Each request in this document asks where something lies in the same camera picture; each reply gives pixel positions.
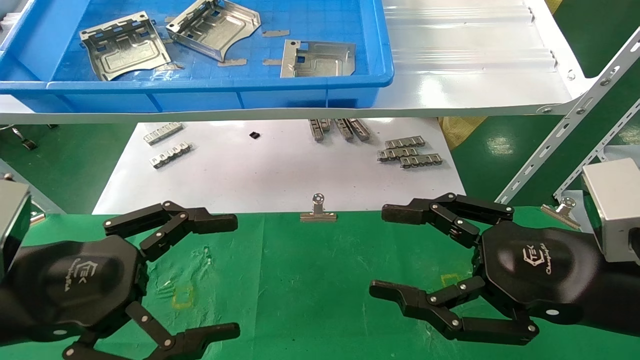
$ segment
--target robotic hand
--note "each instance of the robotic hand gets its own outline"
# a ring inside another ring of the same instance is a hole
[[[404,316],[426,321],[449,340],[525,345],[539,333],[531,317],[640,336],[640,266],[607,262],[594,234],[522,227],[512,222],[512,208],[453,193],[384,205],[382,219],[431,224],[475,249],[473,276],[434,293],[379,280],[369,286],[371,296],[397,302]],[[493,227],[480,235],[465,219]],[[638,241],[629,245],[636,253]],[[451,311],[478,296],[509,320]]]
[[[24,199],[18,203],[24,205]],[[191,232],[235,231],[235,215],[210,215],[205,208],[186,209],[164,202],[105,221],[107,236],[100,241],[62,241],[17,250],[21,239],[15,234],[25,233],[24,226],[19,226],[21,218],[15,217],[13,231],[0,241],[0,258],[4,259],[0,346],[80,335],[64,350],[64,359],[126,360],[93,346],[133,319],[157,343],[147,359],[192,360],[200,359],[210,343],[240,335],[236,323],[171,335],[141,305],[148,281],[147,261],[157,260]],[[142,241],[140,250],[125,240],[156,227],[160,228]]]

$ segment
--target green floor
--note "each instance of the green floor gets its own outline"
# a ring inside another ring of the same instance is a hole
[[[640,0],[564,0],[555,14],[588,77],[597,76],[638,27]],[[557,186],[640,96],[640,63],[609,91],[529,181],[512,204],[550,202]],[[452,155],[467,194],[493,200],[559,117],[490,117]],[[40,148],[28,152],[6,131],[0,158],[69,213],[91,213],[134,124],[20,126]],[[640,117],[615,144],[640,143]]]

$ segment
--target logo on robotic hand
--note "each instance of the logo on robotic hand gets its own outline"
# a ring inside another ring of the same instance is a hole
[[[85,261],[84,263],[78,264],[80,261],[82,261],[81,258],[75,259],[74,262],[71,263],[71,267],[67,270],[67,276],[65,276],[65,293],[71,290],[73,279],[80,278],[78,284],[86,284],[87,278],[95,275],[95,269],[98,267],[98,264],[93,261]]]
[[[540,249],[536,249],[535,245],[527,245],[522,249],[522,255],[524,261],[528,262],[532,266],[538,266],[547,262],[547,268],[545,272],[547,275],[551,275],[551,256],[549,255],[549,249],[543,243],[540,244]]]

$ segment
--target blue plastic tray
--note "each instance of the blue plastic tray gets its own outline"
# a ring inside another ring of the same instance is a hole
[[[167,112],[246,108],[367,108],[391,84],[393,61],[381,0],[235,0],[257,11],[262,26],[217,61],[178,43],[165,44],[182,70],[134,71],[98,81],[79,31],[139,11],[156,21],[193,0],[35,0],[0,57],[0,94],[14,95],[36,112]],[[286,37],[263,31],[289,30]],[[352,76],[280,79],[286,38],[356,44]]]

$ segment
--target green cloth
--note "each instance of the green cloth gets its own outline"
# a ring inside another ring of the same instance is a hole
[[[239,215],[234,233],[189,235],[150,264],[143,304],[172,333],[237,322],[240,338],[212,344],[204,359],[630,359],[640,340],[534,319],[525,347],[443,339],[398,306],[369,296],[373,279],[438,290],[470,276],[470,250],[430,226],[388,224],[379,212],[340,213],[336,223],[302,224],[296,213]],[[104,237],[104,216],[51,216],[25,245]],[[560,226],[536,208],[516,222]],[[131,238],[139,243],[143,236]],[[456,310],[501,318],[483,299]],[[0,348],[0,359],[61,359],[71,339]],[[155,345],[133,322],[97,349],[143,359]]]

